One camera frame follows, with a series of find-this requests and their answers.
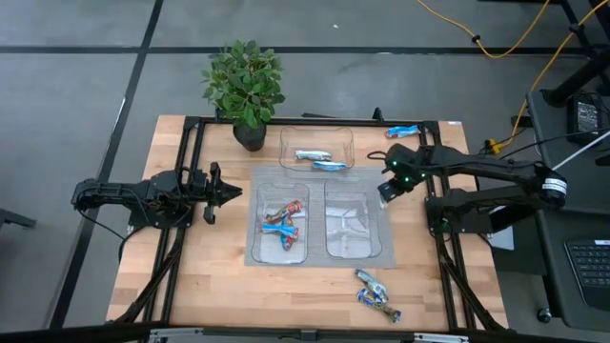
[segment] wooden tabletop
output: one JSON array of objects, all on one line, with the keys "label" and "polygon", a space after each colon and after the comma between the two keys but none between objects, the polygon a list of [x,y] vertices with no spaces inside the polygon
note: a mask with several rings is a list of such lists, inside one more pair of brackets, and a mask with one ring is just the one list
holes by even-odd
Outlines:
[{"label": "wooden tabletop", "polygon": [[[184,116],[159,116],[152,138],[144,178],[174,167]],[[459,122],[439,122],[443,145],[467,152]],[[395,331],[444,331],[447,320],[442,298],[437,252],[427,232],[423,198],[425,183],[405,193],[388,207],[396,267],[370,269],[388,289],[390,305],[402,311],[392,324],[382,314],[356,301],[362,283],[353,269],[303,267],[253,267],[244,265],[250,199],[251,168],[278,165],[282,126],[269,126],[265,147],[244,150],[233,137],[231,125],[206,125],[199,168],[204,172],[218,162],[222,179],[241,187],[243,195],[216,209],[216,224],[202,219],[203,205],[187,230],[180,262],[171,324],[187,326],[312,328]],[[378,166],[368,160],[370,151],[385,151],[399,142],[411,149],[417,137],[388,140],[382,128],[351,128],[354,132],[355,167]],[[187,151],[187,163],[190,161]],[[453,188],[475,189],[474,178],[450,177]],[[108,319],[122,314],[151,277],[160,230],[146,228],[126,244]],[[487,244],[474,234],[460,236],[468,281],[492,316],[506,326],[494,260]],[[459,291],[453,285],[457,318],[464,325]],[[160,317],[162,284],[153,318]]]}]

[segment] concrete floor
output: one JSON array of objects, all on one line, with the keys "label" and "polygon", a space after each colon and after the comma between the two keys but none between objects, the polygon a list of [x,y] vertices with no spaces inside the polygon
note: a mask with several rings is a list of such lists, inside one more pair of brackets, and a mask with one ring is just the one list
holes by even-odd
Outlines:
[{"label": "concrete floor", "polygon": [[[476,0],[428,0],[466,23],[490,47],[514,43],[539,5]],[[588,5],[573,1],[582,17]],[[139,46],[153,0],[5,0],[0,46]],[[524,42],[555,47],[566,18],[552,6]],[[605,40],[597,19],[587,25]],[[464,33],[406,0],[166,0],[152,46],[222,46],[235,38],[268,46],[471,47]],[[0,54],[0,208],[38,219],[33,231],[0,231],[0,332],[40,329],[49,318],[60,274],[68,263],[79,215],[70,206],[73,186],[99,168],[131,76],[135,54]],[[510,132],[516,115],[549,56],[501,61],[480,55],[283,54],[287,101],[278,115],[303,112],[386,118],[459,120],[471,151],[488,137]],[[140,179],[159,114],[209,115],[201,99],[203,54],[150,54],[137,86],[111,180]],[[553,86],[584,63],[561,58],[542,86]],[[532,141],[521,135],[514,147]],[[521,158],[535,158],[533,151]],[[103,209],[99,220],[123,232],[127,212]],[[71,303],[67,326],[104,321],[117,269],[118,241],[96,228]],[[520,333],[608,341],[608,333],[539,324],[546,304],[539,277],[499,272],[511,327]],[[215,338],[218,342],[256,339]]]}]

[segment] desk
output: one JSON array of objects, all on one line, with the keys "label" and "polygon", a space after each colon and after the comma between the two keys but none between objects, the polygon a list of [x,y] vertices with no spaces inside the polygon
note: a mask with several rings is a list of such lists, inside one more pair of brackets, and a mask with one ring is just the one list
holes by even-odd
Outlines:
[{"label": "desk", "polygon": [[[566,134],[566,108],[549,106],[539,91],[529,93],[527,103],[538,140]],[[544,163],[555,166],[579,148],[581,146],[560,139],[541,145],[540,153]],[[596,156],[594,152],[586,151],[559,169],[568,181],[566,211],[539,211],[537,220],[548,271],[545,288],[553,316],[563,318],[569,327],[610,331],[610,312],[594,309],[582,301],[563,247],[564,241],[574,238],[610,237],[610,216],[592,214],[604,212],[604,207],[610,210],[608,169],[595,166]]]},{"label": "desk", "polygon": [[[184,116],[159,117],[144,177],[173,169]],[[439,123],[444,145],[466,151],[460,123]],[[423,198],[425,184],[392,202],[388,211],[394,237],[396,268],[368,270],[389,290],[391,305],[402,319],[391,324],[355,300],[362,284],[352,269],[302,267],[246,267],[244,253],[250,198],[251,168],[277,165],[279,133],[267,129],[265,147],[245,151],[234,139],[231,125],[205,126],[199,166],[206,170],[213,161],[227,183],[243,189],[243,195],[217,209],[216,224],[205,224],[203,208],[187,230],[177,279],[170,324],[250,328],[312,328],[373,331],[446,331],[435,241],[428,234]],[[370,151],[387,150],[400,142],[411,149],[417,137],[388,140],[383,128],[351,128],[355,138],[356,166],[378,166],[366,159]],[[452,187],[474,190],[474,178],[456,175]],[[142,291],[153,268],[159,230],[146,228],[136,234],[123,253],[108,319],[122,314]],[[506,326],[506,315],[489,247],[476,235],[461,236],[469,284],[494,318]],[[157,294],[153,319],[160,317],[165,293]],[[459,292],[454,288],[458,322],[463,326]]]}]

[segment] plastic tray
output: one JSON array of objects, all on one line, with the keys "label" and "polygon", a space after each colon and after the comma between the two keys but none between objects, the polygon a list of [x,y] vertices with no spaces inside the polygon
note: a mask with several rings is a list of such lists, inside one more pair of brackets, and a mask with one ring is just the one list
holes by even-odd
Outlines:
[{"label": "plastic tray", "polygon": [[[270,264],[301,263],[307,258],[307,235],[309,224],[309,189],[303,184],[262,184],[256,191],[256,222],[252,257],[255,261]],[[301,211],[291,217],[298,228],[298,238],[292,247],[282,248],[279,233],[263,233],[265,216],[275,214],[287,204],[298,200]]]},{"label": "plastic tray", "polygon": [[279,164],[297,172],[322,171],[313,168],[310,160],[297,160],[296,151],[325,151],[332,155],[332,162],[354,166],[354,134],[348,128],[311,130],[287,127],[279,139]]},{"label": "plastic tray", "polygon": [[359,191],[361,181],[329,180],[324,187],[326,251],[332,257],[368,258],[381,253],[378,199]]}]

